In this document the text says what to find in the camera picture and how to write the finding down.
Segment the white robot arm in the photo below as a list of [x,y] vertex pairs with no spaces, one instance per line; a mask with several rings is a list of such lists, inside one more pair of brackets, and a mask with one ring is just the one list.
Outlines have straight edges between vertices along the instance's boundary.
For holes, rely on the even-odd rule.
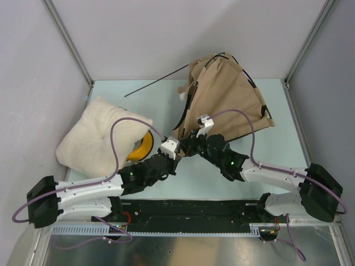
[[60,219],[90,219],[106,217],[117,204],[115,198],[140,192],[147,186],[175,175],[182,151],[186,157],[200,155],[221,170],[230,181],[261,182],[289,191],[280,195],[265,193],[259,200],[264,216],[308,213],[322,221],[333,221],[338,202],[323,189],[300,176],[311,176],[332,190],[338,197],[342,187],[319,165],[310,168],[280,167],[262,162],[252,162],[247,155],[232,151],[222,135],[207,136],[213,120],[204,115],[198,119],[200,130],[192,131],[182,140],[169,137],[163,141],[158,154],[151,158],[122,168],[109,181],[106,178],[79,182],[54,182],[52,176],[43,178],[28,194],[28,201],[41,193],[60,190],[44,197],[28,207],[29,222],[36,228],[44,227]]

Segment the beige fabric bag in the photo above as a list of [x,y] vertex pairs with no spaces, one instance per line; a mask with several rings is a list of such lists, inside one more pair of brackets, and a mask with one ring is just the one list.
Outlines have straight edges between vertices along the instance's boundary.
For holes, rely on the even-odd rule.
[[[189,67],[189,81],[178,88],[178,93],[187,94],[187,102],[174,128],[177,139],[199,129],[197,117],[226,109],[244,111],[255,131],[275,125],[259,89],[232,55],[209,55],[192,62]],[[214,118],[214,123],[209,135],[222,134],[227,141],[251,133],[248,121],[236,112],[222,114]]]

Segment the yellow object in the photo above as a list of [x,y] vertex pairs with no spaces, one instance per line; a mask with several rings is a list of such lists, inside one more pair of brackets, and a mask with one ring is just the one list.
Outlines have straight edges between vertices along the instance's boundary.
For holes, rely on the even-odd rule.
[[151,149],[153,148],[153,144],[153,135],[150,131],[148,131],[143,137],[139,147],[128,155],[127,161],[143,160],[150,153]]

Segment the white pillow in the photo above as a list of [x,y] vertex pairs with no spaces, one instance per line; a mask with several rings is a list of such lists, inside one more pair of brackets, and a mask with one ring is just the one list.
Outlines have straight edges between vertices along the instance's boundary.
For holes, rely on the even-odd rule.
[[[85,109],[82,118],[58,146],[55,154],[58,161],[88,177],[111,175],[116,168],[110,143],[112,124],[122,117],[133,117],[152,124],[153,121],[116,107],[101,97],[93,100]],[[136,121],[124,120],[116,124],[113,140],[119,159],[119,168],[149,128]]]

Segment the white panel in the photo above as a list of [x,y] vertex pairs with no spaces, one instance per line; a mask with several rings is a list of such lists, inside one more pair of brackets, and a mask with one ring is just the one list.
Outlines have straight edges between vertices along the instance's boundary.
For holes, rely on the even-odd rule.
[[291,81],[312,159],[343,186],[355,250],[355,1],[339,1]]
[[155,79],[218,52],[284,78],[325,0],[53,2],[93,79]]
[[[0,9],[1,264],[26,224],[11,216],[42,177],[61,177],[54,150],[78,120],[88,87],[41,1]],[[26,211],[20,214],[26,218]]]

